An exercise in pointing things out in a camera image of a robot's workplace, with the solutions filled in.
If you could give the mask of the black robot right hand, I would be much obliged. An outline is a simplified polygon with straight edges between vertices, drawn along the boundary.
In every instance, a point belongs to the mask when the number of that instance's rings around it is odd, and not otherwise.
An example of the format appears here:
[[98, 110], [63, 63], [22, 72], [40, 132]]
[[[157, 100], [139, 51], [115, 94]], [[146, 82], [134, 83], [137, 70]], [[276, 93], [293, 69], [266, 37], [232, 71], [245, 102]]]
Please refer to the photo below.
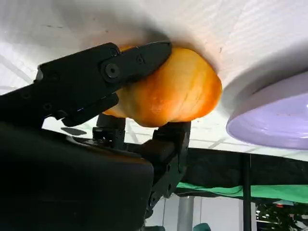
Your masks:
[[80, 125], [118, 103], [116, 91], [157, 70], [168, 41], [121, 52], [113, 43], [38, 67], [34, 82], [0, 98], [3, 231], [138, 231], [183, 178], [191, 125], [168, 123], [134, 149], [123, 119], [101, 118], [92, 139], [45, 130]]

